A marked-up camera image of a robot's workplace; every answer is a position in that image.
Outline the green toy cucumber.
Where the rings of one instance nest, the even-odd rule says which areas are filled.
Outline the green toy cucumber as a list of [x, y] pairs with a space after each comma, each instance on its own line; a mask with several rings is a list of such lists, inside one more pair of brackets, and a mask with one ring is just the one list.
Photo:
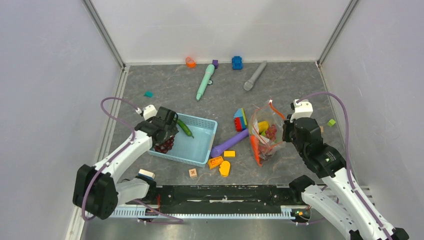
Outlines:
[[181, 119], [177, 120], [177, 124], [188, 137], [194, 138], [192, 131]]

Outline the yellow toy corn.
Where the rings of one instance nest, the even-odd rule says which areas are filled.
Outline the yellow toy corn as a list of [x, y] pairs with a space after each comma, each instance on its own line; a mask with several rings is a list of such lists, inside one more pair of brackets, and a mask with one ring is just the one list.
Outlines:
[[261, 134], [269, 128], [269, 123], [267, 121], [260, 121], [258, 123], [258, 132]]

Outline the light red grape bunch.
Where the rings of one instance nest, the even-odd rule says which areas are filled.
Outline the light red grape bunch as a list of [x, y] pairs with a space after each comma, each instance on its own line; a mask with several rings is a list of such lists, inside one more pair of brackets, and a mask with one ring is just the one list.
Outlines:
[[277, 127], [275, 124], [272, 124], [269, 126], [269, 128], [265, 131], [269, 140], [275, 141], [276, 140], [276, 134], [277, 134]]

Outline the light blue plastic basket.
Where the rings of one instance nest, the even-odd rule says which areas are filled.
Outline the light blue plastic basket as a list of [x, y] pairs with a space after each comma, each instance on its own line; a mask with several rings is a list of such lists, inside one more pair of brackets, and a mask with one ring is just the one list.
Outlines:
[[148, 153], [152, 156], [193, 165], [205, 167], [210, 157], [218, 123], [215, 120], [202, 117], [178, 114], [178, 118], [187, 125], [193, 137], [178, 127], [174, 145], [167, 153], [160, 153], [151, 148]]

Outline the clear orange zip bag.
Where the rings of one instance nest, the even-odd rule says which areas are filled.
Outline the clear orange zip bag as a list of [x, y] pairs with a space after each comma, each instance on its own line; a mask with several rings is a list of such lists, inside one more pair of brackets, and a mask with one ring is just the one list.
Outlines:
[[249, 140], [259, 167], [286, 145], [282, 140], [284, 120], [285, 116], [274, 107], [272, 99], [256, 109], [249, 119]]

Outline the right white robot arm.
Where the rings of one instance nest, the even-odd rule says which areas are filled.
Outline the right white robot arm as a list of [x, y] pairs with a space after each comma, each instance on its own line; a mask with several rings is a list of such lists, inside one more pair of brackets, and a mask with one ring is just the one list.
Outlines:
[[289, 184], [289, 199], [315, 208], [349, 240], [408, 240], [400, 227], [389, 223], [359, 187], [340, 152], [324, 143], [317, 121], [311, 117], [284, 120], [284, 142], [292, 143], [309, 170], [317, 175], [341, 201], [332, 201], [308, 176]]

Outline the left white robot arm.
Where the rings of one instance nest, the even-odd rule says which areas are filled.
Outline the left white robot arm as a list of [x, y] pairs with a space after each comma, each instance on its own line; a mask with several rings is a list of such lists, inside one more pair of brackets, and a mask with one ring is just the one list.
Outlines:
[[141, 155], [176, 136], [179, 115], [153, 105], [137, 112], [144, 120], [131, 128], [130, 136], [119, 148], [96, 164], [84, 164], [77, 170], [72, 203], [81, 208], [84, 220], [88, 220], [86, 213], [105, 220], [122, 204], [133, 200], [151, 204], [157, 198], [153, 182], [146, 177], [122, 183], [119, 179]]

